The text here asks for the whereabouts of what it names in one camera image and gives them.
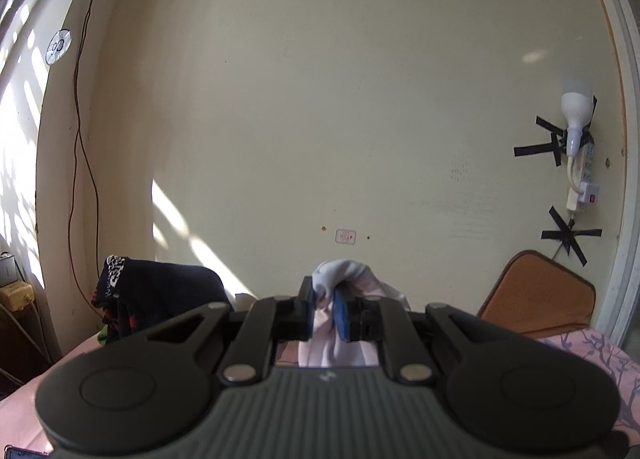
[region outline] phone screen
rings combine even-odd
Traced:
[[[31,450],[24,450],[23,448],[16,448],[15,446],[8,446],[4,449],[4,459],[46,459],[48,457],[49,454],[32,452]]]

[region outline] wall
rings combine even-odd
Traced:
[[[28,280],[36,286],[47,340],[53,353],[59,356],[95,331],[99,322],[72,289],[66,244],[75,133],[72,73],[88,0],[47,0],[37,17],[33,14],[30,19],[28,10],[34,2],[27,2],[15,23],[16,33],[21,32],[24,24],[26,30],[20,34],[29,35],[29,39],[0,104],[3,127],[0,243],[17,256]],[[95,61],[114,0],[96,3],[79,80],[83,106],[88,105],[92,92]],[[44,54],[51,37],[63,25],[78,36],[66,57],[49,70]],[[10,43],[11,39],[3,46],[2,60]],[[80,193],[83,179],[81,176]],[[81,224],[82,201],[76,212]],[[82,285],[90,291],[95,281],[85,278],[84,247],[77,233],[74,246],[79,249],[76,259],[80,262]]]
[[[597,314],[625,168],[599,0],[122,0],[92,100],[100,257],[199,262],[260,296],[348,257],[414,309],[476,311],[510,257],[556,249],[564,166],[513,147],[548,142],[536,115],[562,125],[567,76],[599,100],[600,204],[577,228],[604,233],[580,240],[585,268],[559,261]]]

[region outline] white cloth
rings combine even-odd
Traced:
[[[316,292],[314,332],[308,342],[298,345],[300,367],[364,367],[378,365],[378,351],[371,342],[343,342],[334,324],[334,289],[341,282],[349,284],[358,296],[388,296],[409,304],[402,293],[380,282],[370,267],[356,261],[330,261],[320,264],[313,273]]]

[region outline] light bulb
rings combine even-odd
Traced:
[[[580,150],[582,129],[589,123],[593,115],[591,86],[578,79],[564,81],[560,108],[568,124],[566,155],[575,158]]]

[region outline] pink cloth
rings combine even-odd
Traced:
[[[36,390],[43,378],[61,363],[93,351],[101,347],[97,335],[82,342],[78,347],[66,355],[60,362],[53,365],[45,373],[33,378],[29,383],[0,401],[0,451],[7,445],[26,448],[34,452],[49,453],[52,446],[44,435],[44,431],[35,409]]]
[[[320,264],[312,275],[316,293],[314,332],[308,342],[298,344],[300,367],[378,365],[378,350],[371,342],[343,342],[334,325],[334,289],[346,282],[360,296],[388,296],[409,309],[406,298],[380,282],[368,265],[356,261],[330,261]]]
[[[640,444],[640,365],[604,334],[593,329],[543,338],[542,343],[575,354],[599,366],[616,382],[620,391],[620,415],[614,429],[624,432],[629,446]]]

